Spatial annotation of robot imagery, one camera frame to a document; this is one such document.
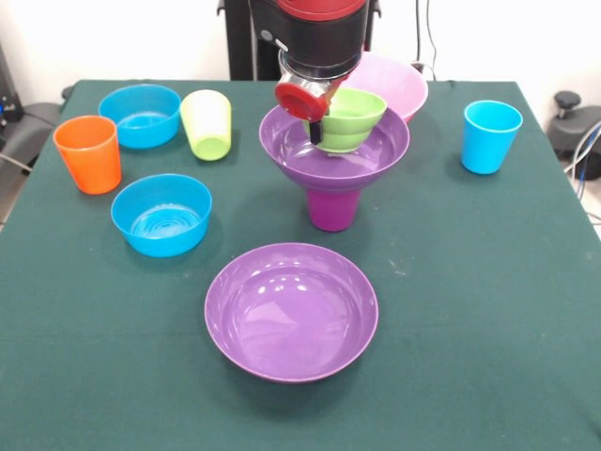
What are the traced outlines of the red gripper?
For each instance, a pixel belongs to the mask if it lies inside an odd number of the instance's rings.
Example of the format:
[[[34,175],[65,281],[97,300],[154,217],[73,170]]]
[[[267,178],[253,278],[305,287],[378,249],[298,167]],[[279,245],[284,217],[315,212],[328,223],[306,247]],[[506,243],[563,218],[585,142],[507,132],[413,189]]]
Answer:
[[[310,80],[294,73],[284,74],[275,87],[275,97],[293,117],[314,120],[308,123],[312,144],[323,141],[322,118],[328,114],[331,99],[344,79]]]

